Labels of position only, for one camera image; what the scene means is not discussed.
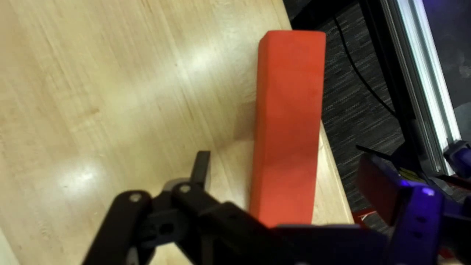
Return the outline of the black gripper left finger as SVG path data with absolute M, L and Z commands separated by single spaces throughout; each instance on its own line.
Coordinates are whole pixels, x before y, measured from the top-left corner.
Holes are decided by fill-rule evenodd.
M 157 197 L 118 194 L 85 265 L 149 265 L 164 244 L 176 244 L 195 265 L 274 263 L 274 233 L 235 203 L 205 191 L 211 152 L 199 151 L 188 179 Z

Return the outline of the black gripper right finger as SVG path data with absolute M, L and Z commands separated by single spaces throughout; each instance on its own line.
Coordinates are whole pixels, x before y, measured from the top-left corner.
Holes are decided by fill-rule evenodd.
M 430 183 L 410 180 L 388 160 L 363 154 L 357 185 L 394 228 L 386 265 L 438 265 L 442 248 L 471 265 L 470 198 L 448 198 Z

